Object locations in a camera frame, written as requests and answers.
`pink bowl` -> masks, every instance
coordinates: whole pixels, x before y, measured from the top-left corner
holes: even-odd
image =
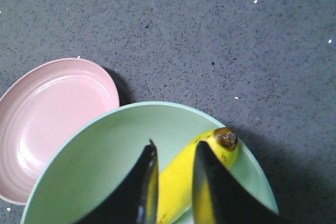
[[[24,205],[63,143],[117,107],[113,80],[88,60],[54,60],[21,77],[0,99],[0,198]]]

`banana peel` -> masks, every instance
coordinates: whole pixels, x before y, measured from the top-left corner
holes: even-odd
[[[155,224],[158,203],[158,155],[146,145],[121,184],[75,224]]]
[[[171,224],[192,205],[195,151],[206,141],[221,163],[230,168],[238,154],[238,138],[228,127],[212,129],[194,137],[160,172],[157,224]]]
[[[204,141],[196,148],[192,202],[195,224],[288,223],[252,196]]]

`bowl rim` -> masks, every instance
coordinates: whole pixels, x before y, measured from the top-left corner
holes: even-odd
[[[29,195],[27,203],[26,203],[26,207],[24,208],[24,212],[22,214],[22,219],[21,219],[20,224],[24,224],[24,221],[25,221],[25,218],[26,218],[26,215],[27,215],[27,211],[28,211],[28,208],[29,208],[29,204],[30,204],[30,202],[31,202],[31,200],[33,198],[34,192],[36,191],[39,183],[41,182],[41,180],[43,178],[43,175],[45,174],[45,172],[47,171],[47,169],[49,168],[49,166],[52,164],[52,162],[54,161],[54,159],[58,156],[58,154],[67,146],[68,143],[70,143],[70,141],[72,139],[74,139],[80,132],[82,132],[87,127],[95,124],[97,121],[101,120],[102,118],[104,118],[104,117],[106,117],[106,116],[108,116],[110,114],[114,114],[116,112],[123,111],[123,110],[129,109],[129,108],[140,107],[140,106],[149,106],[149,105],[169,106],[169,107],[174,107],[174,108],[179,108],[179,109],[187,110],[187,111],[196,113],[196,114],[204,117],[207,120],[210,120],[211,122],[217,124],[219,127],[225,127],[225,125],[222,122],[220,122],[219,120],[213,118],[209,114],[206,114],[203,111],[200,111],[200,110],[198,110],[196,108],[193,108],[191,106],[188,106],[188,105],[183,105],[183,104],[179,104],[179,103],[175,103],[175,102],[169,102],[169,101],[143,101],[143,102],[135,102],[135,103],[123,105],[123,106],[120,106],[120,107],[118,107],[116,109],[110,110],[110,111],[108,111],[108,112],[100,115],[99,117],[93,119],[91,122],[87,123],[81,129],[79,129],[67,141],[64,142],[64,144],[61,146],[61,148],[52,157],[52,159],[49,161],[48,165],[45,167],[45,169],[43,170],[43,172],[39,175],[38,179],[36,180],[36,182],[35,182],[35,184],[33,186],[33,189],[30,192],[30,195]],[[250,158],[251,162],[253,163],[254,167],[256,168],[257,173],[269,184],[269,181],[268,181],[268,179],[267,179],[267,177],[266,177],[263,169],[261,168],[260,164],[256,160],[255,156],[247,148],[247,146],[245,145],[245,143],[243,141],[240,141],[240,145],[244,149],[244,152],[246,153],[246,155]],[[270,189],[270,192],[272,193],[272,195],[274,197],[274,192],[273,192],[272,188],[270,187],[269,189]],[[275,205],[274,205],[273,211],[275,211],[277,214],[279,213],[276,200],[275,200]]]

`banana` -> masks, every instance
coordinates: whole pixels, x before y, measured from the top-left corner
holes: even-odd
[[[238,154],[238,138],[230,128],[204,132],[192,139],[159,175],[157,224],[171,224],[192,204],[193,163],[196,146],[206,141],[227,168],[233,166]]]

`mint green plate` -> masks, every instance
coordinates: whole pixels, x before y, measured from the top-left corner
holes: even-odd
[[[222,126],[201,111],[170,102],[139,102],[112,110],[79,131],[52,159],[31,192],[21,223],[72,223],[117,187],[150,138],[163,169],[193,137]],[[265,174],[243,142],[231,171],[278,212]],[[177,223],[193,223],[192,211]]]

